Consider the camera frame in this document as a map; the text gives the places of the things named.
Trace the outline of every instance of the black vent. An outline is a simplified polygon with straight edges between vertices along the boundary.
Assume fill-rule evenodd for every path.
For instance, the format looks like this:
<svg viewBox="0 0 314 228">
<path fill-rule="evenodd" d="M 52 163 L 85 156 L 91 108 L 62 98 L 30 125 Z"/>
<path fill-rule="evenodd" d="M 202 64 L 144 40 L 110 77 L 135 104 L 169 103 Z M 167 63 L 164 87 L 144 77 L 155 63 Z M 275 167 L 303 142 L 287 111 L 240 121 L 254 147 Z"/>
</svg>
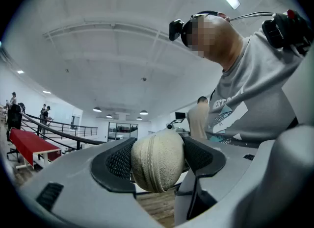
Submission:
<svg viewBox="0 0 314 228">
<path fill-rule="evenodd" d="M 119 178 L 129 180 L 131 177 L 131 150 L 134 142 L 130 142 L 107 158 L 107 168 Z"/>
<path fill-rule="evenodd" d="M 197 171 L 212 162 L 212 154 L 200 146 L 200 143 L 193 139 L 184 139 L 184 155 L 194 171 Z"/>
<path fill-rule="evenodd" d="M 251 161 L 253 161 L 254 157 L 255 157 L 255 156 L 254 156 L 254 155 L 251 155 L 251 154 L 247 154 L 247 155 L 244 156 L 244 158 L 249 159 L 249 160 L 251 160 Z"/>
<path fill-rule="evenodd" d="M 135 185 L 130 182 L 131 150 L 135 138 L 123 142 L 94 157 L 90 172 L 94 180 L 111 192 L 136 193 Z"/>
<path fill-rule="evenodd" d="M 40 193 L 36 201 L 47 211 L 51 211 L 62 189 L 63 185 L 59 183 L 48 183 L 45 189 Z"/>
</svg>

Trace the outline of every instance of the cable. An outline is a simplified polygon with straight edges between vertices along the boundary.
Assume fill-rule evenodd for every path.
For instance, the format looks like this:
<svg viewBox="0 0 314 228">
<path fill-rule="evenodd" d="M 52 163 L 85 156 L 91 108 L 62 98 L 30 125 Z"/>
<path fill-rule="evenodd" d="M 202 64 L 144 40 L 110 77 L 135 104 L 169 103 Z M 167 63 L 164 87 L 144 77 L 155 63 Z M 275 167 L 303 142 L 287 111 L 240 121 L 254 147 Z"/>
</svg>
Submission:
<svg viewBox="0 0 314 228">
<path fill-rule="evenodd" d="M 273 14 L 274 13 L 271 13 L 271 12 L 255 12 L 255 13 L 235 17 L 233 19 L 230 19 L 230 21 L 235 21 L 235 20 L 242 19 L 242 18 L 258 17 L 258 16 L 272 16 Z"/>
</svg>

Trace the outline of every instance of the black strap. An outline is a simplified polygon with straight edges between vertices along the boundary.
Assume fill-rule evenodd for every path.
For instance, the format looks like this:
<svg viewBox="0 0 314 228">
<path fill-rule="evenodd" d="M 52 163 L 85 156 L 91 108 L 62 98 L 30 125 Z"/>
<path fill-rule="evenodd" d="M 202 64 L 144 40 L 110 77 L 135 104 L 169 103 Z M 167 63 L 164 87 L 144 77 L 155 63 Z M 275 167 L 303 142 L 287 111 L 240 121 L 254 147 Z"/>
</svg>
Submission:
<svg viewBox="0 0 314 228">
<path fill-rule="evenodd" d="M 213 91 L 212 94 L 210 95 L 209 101 L 211 101 L 211 98 L 212 98 L 213 94 L 215 93 L 215 91 L 216 91 L 216 88 L 214 89 L 214 91 Z"/>
<path fill-rule="evenodd" d="M 298 124 L 299 124 L 298 119 L 295 117 L 295 118 L 292 120 L 291 124 L 288 126 L 287 129 L 296 127 Z"/>
</svg>

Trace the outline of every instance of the black chair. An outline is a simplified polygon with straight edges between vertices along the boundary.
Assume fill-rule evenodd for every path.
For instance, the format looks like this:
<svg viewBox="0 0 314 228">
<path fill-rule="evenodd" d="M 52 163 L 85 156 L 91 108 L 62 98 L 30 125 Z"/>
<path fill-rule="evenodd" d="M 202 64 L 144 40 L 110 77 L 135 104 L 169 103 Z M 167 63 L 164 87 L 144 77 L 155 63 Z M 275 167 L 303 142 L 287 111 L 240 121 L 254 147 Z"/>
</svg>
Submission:
<svg viewBox="0 0 314 228">
<path fill-rule="evenodd" d="M 8 110 L 8 120 L 7 120 L 8 130 L 6 132 L 6 138 L 8 142 L 11 142 L 11 140 L 9 139 L 11 128 L 21 129 L 22 115 L 20 114 L 20 112 L 21 112 L 21 108 L 20 106 L 16 104 L 13 104 L 11 109 Z M 9 158 L 9 154 L 14 154 L 14 153 L 16 153 L 17 161 L 20 162 L 19 156 L 18 156 L 19 151 L 17 149 L 10 148 L 10 151 L 7 152 L 6 157 Z"/>
</svg>

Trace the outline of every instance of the black handrail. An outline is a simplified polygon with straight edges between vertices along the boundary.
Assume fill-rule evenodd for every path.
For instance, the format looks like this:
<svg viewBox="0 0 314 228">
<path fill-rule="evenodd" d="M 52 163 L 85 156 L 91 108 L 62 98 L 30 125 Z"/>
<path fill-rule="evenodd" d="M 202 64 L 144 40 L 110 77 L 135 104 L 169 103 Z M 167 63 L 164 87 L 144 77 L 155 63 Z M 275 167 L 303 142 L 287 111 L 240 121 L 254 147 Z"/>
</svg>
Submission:
<svg viewBox="0 0 314 228">
<path fill-rule="evenodd" d="M 36 133 L 36 130 L 35 129 L 33 129 L 31 126 L 28 126 L 27 124 L 25 124 L 27 127 L 29 127 L 29 128 L 31 128 L 32 130 L 34 130 L 35 131 L 35 133 Z M 55 141 L 55 140 L 53 140 L 53 139 L 51 139 L 51 138 L 49 138 L 49 137 L 47 137 L 47 136 L 45 136 L 44 134 L 42 134 L 42 133 L 39 133 L 40 135 L 42 135 L 43 137 L 45 137 L 45 138 L 47 138 L 47 139 L 49 139 L 49 140 L 51 140 L 51 141 L 54 141 L 55 143 L 57 143 L 57 144 L 60 144 L 60 145 L 63 145 L 63 146 L 65 146 L 65 147 L 68 147 L 68 148 L 70 148 L 70 149 L 74 149 L 74 150 L 76 150 L 76 148 L 73 148 L 73 147 L 71 147 L 71 146 L 68 146 L 68 145 L 66 145 L 66 144 L 61 144 L 61 143 L 59 143 L 59 142 L 57 142 L 57 141 Z"/>
<path fill-rule="evenodd" d="M 43 118 L 35 117 L 35 116 L 32 116 L 32 115 L 28 115 L 28 116 L 29 116 L 30 118 L 35 118 L 35 119 L 38 119 L 38 120 L 43 120 Z M 47 120 L 47 119 L 45 119 L 45 121 L 51 122 L 51 123 L 55 123 L 55 124 L 63 124 L 63 125 L 68 125 L 68 126 L 74 126 L 74 127 L 98 128 L 98 127 L 90 127 L 90 126 L 81 126 L 81 125 L 65 124 L 65 123 L 55 122 L 55 121 L 51 121 L 51 120 Z"/>
<path fill-rule="evenodd" d="M 90 139 L 86 139 L 86 138 L 76 137 L 76 136 L 72 136 L 72 135 L 69 135 L 69 134 L 66 134 L 66 133 L 57 131 L 57 130 L 55 130 L 55 129 L 53 129 L 53 128 L 48 127 L 48 126 L 45 125 L 45 124 L 41 124 L 41 123 L 39 123 L 39 122 L 33 120 L 30 116 L 28 116 L 28 115 L 25 114 L 25 113 L 20 112 L 20 114 L 21 114 L 22 116 L 24 116 L 26 119 L 30 120 L 32 123 L 38 125 L 39 127 L 43 128 L 43 129 L 46 129 L 46 130 L 48 130 L 48 131 L 50 131 L 50 132 L 52 132 L 52 133 L 54 133 L 54 134 L 57 134 L 57 135 L 59 135 L 59 136 L 62 136 L 62 137 L 65 137 L 65 138 L 69 138 L 69 139 L 71 139 L 71 140 L 75 140 L 75 141 L 77 141 L 78 143 L 79 143 L 79 142 L 82 142 L 82 143 L 94 144 L 94 145 L 98 145 L 98 144 L 103 144 L 103 143 L 104 143 L 104 142 L 101 142 L 101 141 L 94 141 L 94 140 L 90 140 Z"/>
</svg>

